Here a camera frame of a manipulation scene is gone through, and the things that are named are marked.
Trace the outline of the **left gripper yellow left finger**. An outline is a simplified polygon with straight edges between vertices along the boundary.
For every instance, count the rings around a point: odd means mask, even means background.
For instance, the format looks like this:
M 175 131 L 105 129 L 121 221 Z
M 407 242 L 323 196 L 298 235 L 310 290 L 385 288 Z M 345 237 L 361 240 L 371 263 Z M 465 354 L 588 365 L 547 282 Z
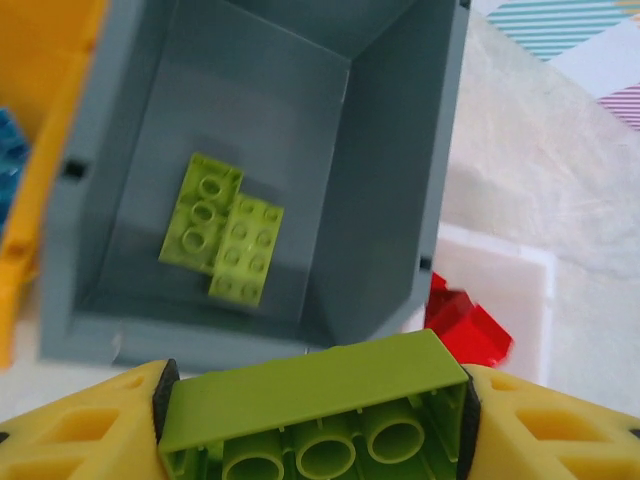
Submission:
M 3 479 L 165 479 L 157 445 L 179 371 L 146 363 L 1 423 Z

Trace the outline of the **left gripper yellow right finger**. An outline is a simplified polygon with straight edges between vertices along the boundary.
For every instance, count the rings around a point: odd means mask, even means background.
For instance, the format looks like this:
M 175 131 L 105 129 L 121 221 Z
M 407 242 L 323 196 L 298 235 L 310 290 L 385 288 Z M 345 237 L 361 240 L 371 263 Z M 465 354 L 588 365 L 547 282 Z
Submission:
M 639 420 L 467 364 L 460 479 L 636 479 Z

